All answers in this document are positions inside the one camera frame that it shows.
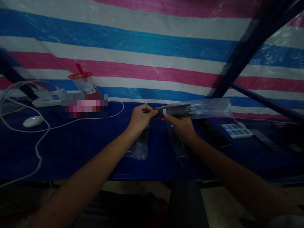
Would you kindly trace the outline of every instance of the person's left hand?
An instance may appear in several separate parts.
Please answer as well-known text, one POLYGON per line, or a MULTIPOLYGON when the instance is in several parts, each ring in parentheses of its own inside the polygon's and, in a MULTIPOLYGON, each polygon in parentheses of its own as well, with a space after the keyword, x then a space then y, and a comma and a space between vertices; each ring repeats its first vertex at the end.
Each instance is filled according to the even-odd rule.
POLYGON ((133 109, 131 120, 128 126, 132 132, 141 134, 143 130, 148 126, 150 119, 158 113, 158 110, 153 110, 149 105, 142 104, 133 109), (149 113, 143 113, 143 110, 150 111, 149 113))

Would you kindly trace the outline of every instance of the blue tablecloth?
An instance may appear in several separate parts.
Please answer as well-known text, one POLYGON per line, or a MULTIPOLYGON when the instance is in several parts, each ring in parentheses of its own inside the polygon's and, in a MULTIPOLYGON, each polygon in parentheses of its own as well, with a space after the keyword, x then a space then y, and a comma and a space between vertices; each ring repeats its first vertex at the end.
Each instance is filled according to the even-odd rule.
MULTIPOLYGON (((124 103, 124 111, 116 117, 99 120, 79 120, 67 126, 50 130, 39 145, 43 157, 40 170, 31 179, 67 179, 81 168, 108 143, 127 127, 132 110, 139 103, 124 103)), ((109 103, 109 116, 122 108, 119 102, 109 103)), ((52 127, 72 121, 62 113, 60 106, 39 108, 52 127)), ((7 122, 20 130, 46 129, 45 123, 27 129, 23 121, 37 115, 25 109, 6 117, 7 122)), ((285 145, 283 135, 275 131, 271 123, 262 121, 251 129, 259 129, 275 143, 285 149, 285 153, 274 153, 255 137, 232 139, 221 124, 234 123, 233 119, 211 118, 210 122, 231 141, 231 145, 221 148, 224 154, 263 178, 279 182, 277 178, 304 174, 304 158, 295 155, 285 145)), ((198 135, 206 139, 195 125, 198 135)), ((0 122, 0 179, 15 179, 33 172, 38 164, 34 146, 44 132, 21 133, 8 129, 0 122)), ((190 162, 182 168, 172 149, 167 125, 160 119, 150 122, 149 155, 145 161, 123 158, 110 176, 111 180, 211 180, 215 179, 208 167, 188 149, 190 162)))

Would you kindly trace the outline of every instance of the dark clothing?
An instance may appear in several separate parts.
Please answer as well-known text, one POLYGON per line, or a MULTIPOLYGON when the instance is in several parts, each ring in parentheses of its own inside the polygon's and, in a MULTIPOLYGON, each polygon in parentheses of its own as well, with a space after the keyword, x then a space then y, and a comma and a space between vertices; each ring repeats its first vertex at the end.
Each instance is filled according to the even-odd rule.
POLYGON ((143 197, 101 191, 74 227, 209 228, 209 224, 198 183, 185 181, 172 184, 169 206, 151 193, 143 197))

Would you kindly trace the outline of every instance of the hand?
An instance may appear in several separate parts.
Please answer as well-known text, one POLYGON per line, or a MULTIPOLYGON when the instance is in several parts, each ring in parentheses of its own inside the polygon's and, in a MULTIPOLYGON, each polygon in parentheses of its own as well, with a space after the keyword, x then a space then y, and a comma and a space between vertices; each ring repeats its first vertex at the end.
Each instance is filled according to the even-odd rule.
POLYGON ((158 113, 158 110, 153 110, 149 105, 142 104, 133 109, 131 120, 128 129, 138 136, 148 126, 150 119, 158 113), (150 111, 149 113, 143 113, 143 110, 150 111))
POLYGON ((162 120, 172 123, 178 137, 187 145, 191 145, 193 140, 198 139, 190 117, 176 119, 173 116, 166 114, 165 118, 162 118, 162 120))

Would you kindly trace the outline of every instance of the floor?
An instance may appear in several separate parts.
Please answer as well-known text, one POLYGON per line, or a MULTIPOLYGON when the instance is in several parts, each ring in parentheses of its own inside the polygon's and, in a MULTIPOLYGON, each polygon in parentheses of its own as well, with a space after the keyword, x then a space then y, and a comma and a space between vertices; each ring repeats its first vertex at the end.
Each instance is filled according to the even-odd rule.
MULTIPOLYGON (((304 187, 283 188, 275 186, 293 202, 304 205, 304 187)), ((153 192, 157 198, 170 199, 170 190, 161 182, 107 181, 102 190, 119 194, 142 194, 153 192)), ((41 206, 55 190, 20 188, 18 186, 0 191, 0 217, 41 206)), ((210 228, 242 227, 239 218, 253 219, 223 187, 201 190, 210 228)), ((24 228, 30 217, 1 226, 1 228, 24 228)))

